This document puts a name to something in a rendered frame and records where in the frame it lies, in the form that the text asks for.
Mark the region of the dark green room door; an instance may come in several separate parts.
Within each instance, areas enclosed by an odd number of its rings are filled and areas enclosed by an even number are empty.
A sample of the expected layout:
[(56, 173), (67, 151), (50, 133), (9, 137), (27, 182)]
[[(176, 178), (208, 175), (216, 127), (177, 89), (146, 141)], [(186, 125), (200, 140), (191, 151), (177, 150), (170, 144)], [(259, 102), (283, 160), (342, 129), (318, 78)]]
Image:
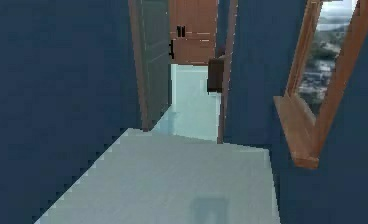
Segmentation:
[(168, 0), (140, 0), (140, 19), (147, 129), (151, 130), (169, 107)]

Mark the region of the brown wooden cupboard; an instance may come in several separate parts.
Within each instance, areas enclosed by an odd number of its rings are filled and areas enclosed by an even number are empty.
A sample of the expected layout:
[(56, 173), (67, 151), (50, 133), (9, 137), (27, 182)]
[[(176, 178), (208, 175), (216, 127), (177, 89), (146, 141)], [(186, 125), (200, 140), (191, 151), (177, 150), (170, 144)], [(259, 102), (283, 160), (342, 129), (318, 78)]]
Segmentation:
[(169, 0), (170, 38), (179, 65), (205, 66), (215, 55), (218, 0)]

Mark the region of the dark brown cabinet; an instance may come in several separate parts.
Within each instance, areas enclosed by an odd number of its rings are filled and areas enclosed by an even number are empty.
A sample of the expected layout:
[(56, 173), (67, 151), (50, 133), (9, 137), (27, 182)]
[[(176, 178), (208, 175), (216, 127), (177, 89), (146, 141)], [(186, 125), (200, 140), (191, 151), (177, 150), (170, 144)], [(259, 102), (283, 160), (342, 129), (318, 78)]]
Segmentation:
[(222, 81), (224, 72), (225, 47), (217, 49), (216, 56), (208, 61), (208, 92), (222, 92)]

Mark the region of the wooden framed window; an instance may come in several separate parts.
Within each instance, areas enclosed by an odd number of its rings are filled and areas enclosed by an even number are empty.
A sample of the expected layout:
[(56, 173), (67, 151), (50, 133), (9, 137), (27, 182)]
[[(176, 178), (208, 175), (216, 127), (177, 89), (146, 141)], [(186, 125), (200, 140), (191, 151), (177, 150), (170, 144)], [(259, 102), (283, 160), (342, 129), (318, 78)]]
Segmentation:
[(285, 93), (274, 98), (295, 166), (315, 169), (368, 34), (368, 0), (307, 0)]

